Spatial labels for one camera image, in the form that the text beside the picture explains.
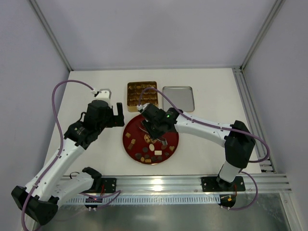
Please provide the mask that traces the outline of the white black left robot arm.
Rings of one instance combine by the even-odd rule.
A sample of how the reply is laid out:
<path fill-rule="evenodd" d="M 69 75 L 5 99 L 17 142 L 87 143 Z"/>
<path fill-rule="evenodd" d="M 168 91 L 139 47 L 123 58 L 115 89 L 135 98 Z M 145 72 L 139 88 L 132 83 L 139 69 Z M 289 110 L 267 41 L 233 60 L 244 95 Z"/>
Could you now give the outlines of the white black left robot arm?
<path fill-rule="evenodd" d="M 81 156 L 105 128 L 123 127 L 122 103 L 117 103 L 117 115 L 104 100 L 94 100 L 77 122 L 68 127 L 62 136 L 60 147 L 48 163 L 26 186 L 15 186 L 11 195 L 22 211 L 39 225 L 49 223 L 63 203 L 77 194 L 99 191 L 102 175 L 91 167 L 85 167 L 67 183 L 59 181 L 68 168 Z"/>

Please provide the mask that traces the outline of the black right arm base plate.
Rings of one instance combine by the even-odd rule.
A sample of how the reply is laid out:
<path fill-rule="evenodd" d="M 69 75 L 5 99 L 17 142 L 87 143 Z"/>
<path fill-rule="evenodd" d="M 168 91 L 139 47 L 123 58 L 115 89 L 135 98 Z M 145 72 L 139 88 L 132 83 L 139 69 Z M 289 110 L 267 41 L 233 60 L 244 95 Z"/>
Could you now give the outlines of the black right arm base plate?
<path fill-rule="evenodd" d="M 245 192 L 243 177 L 236 176 L 234 181 L 229 183 L 216 176 L 201 177 L 203 192 Z"/>

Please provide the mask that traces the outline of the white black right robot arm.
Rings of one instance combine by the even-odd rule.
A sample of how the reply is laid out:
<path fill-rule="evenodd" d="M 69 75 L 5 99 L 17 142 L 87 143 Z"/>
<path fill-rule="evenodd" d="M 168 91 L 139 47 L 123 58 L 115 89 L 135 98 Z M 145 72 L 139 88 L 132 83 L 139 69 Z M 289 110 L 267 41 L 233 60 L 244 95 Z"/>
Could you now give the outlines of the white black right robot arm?
<path fill-rule="evenodd" d="M 232 189 L 236 175 L 247 167 L 256 141 L 243 122 L 236 120 L 231 125 L 220 126 L 215 122 L 199 121 L 180 109 L 171 107 L 164 111 L 151 103 L 138 105 L 137 110 L 144 118 L 142 125 L 154 140 L 162 138 L 166 133 L 182 133 L 223 147 L 225 162 L 216 179 L 222 190 Z"/>

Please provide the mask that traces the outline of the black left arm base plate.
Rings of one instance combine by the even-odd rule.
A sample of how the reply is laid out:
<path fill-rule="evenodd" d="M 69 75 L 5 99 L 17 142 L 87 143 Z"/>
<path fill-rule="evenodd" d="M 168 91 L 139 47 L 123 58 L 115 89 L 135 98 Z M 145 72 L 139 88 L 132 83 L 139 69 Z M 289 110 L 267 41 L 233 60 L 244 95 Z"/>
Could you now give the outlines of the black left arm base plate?
<path fill-rule="evenodd" d="M 116 178 L 100 178 L 98 179 L 95 190 L 97 193 L 114 193 L 116 191 Z"/>

